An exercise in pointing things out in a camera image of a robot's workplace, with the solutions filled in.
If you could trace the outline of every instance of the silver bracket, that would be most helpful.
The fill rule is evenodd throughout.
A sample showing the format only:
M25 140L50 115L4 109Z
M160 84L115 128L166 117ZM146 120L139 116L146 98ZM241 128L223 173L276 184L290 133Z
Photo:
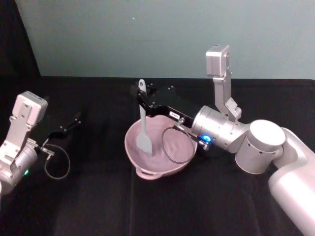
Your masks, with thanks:
M38 144L36 143L36 141L33 140L33 139L30 139L30 138L28 138L27 144L28 144L30 147L33 147L33 148L37 148L37 147L38 147ZM45 146L45 145L43 145L43 146L40 147L40 150L41 150L42 152L48 154L49 156L55 155L55 153L54 153L53 151L50 151L49 149L45 148L44 146Z
M27 123L32 107L26 103L20 108L17 117L10 116L10 128L0 147L0 161L10 165L25 146L33 126Z
M236 122L242 114L241 108L231 97L231 75L229 62L230 46L215 45L206 53L207 75L215 84L215 103L219 111Z
M185 129L182 127L182 124L185 122L185 119L183 117L181 117L175 124L175 126L181 130L184 131Z

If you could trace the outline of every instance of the cable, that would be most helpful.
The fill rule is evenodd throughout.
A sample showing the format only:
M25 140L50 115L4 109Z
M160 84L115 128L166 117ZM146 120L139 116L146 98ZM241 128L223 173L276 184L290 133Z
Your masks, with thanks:
M51 147L59 148L59 149L66 155L69 166L68 166L67 173L65 173L65 175L63 175L63 176L61 176L61 177L52 176L52 175L49 174L48 171L47 171L47 164L48 164L48 161L49 161L49 159L50 159L50 157L51 157L51 156L48 156L47 159L46 159L45 165L44 165L45 173L48 175L48 177L50 177L50 178L52 178L52 179L54 179L54 180L61 180L61 179L63 179L63 178L66 178L67 175L68 175L69 172L70 172L70 167L71 167L70 158L69 158L69 156L68 156L68 153L67 153L64 149L62 149L60 146L57 146L57 145L54 145L54 144L46 144L46 146L51 146Z
M183 133L185 133L185 134L188 136L188 138L189 138L189 140L190 140L190 142L191 142L191 146L192 146L192 155L191 155L191 157L190 157L188 160L186 160L186 161L174 161L174 160L167 154L167 152L166 152L166 150L165 150L165 148L164 148L163 139L164 139L164 134L165 134L165 132L166 132L167 130L169 130L169 129L175 129L176 131L183 132ZM191 160L193 159L193 157L195 156L195 153L194 153L195 147L194 147L194 145L193 145L193 140L192 140L191 136L189 135L189 133L187 133L186 130L183 130L183 131L177 130L176 128L174 128L174 126L173 126L173 127L168 127L168 128L166 128L166 129L163 131L163 133L162 133L162 149L163 149L163 151L164 151L164 154L167 156L167 158L168 158L171 162L173 162L173 163L175 163L175 164L184 164L184 163L187 163L187 162L191 161Z

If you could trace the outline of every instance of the white label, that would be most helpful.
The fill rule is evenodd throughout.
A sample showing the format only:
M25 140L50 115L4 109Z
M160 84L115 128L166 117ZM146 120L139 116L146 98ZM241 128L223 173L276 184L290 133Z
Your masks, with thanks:
M175 119L179 119L181 117L179 114L176 114L174 112L169 112L169 115Z

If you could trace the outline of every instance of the spatula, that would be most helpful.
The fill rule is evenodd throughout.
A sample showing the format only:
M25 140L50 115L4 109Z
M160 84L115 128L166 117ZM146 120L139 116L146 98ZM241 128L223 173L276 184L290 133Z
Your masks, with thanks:
M139 80L139 88L147 92L146 83L144 80ZM146 134L146 111L139 105L140 108L140 118L141 118L141 132L137 137L137 147L143 152L152 155L152 143L148 135Z

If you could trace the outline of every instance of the pink bowl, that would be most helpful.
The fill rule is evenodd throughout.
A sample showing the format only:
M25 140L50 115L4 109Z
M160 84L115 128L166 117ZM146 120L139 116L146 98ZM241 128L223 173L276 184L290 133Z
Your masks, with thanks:
M188 164L188 162L183 164L172 162L162 149L162 133L164 129L175 123L165 116L146 117L146 133L152 142L152 156L140 150L136 144L137 136L141 131L141 120L136 121L129 128L125 136L125 149L139 177L147 180L157 179L174 174ZM196 142L191 145L190 139L183 132L174 129L166 131L163 143L167 154L177 162L189 160L197 150Z

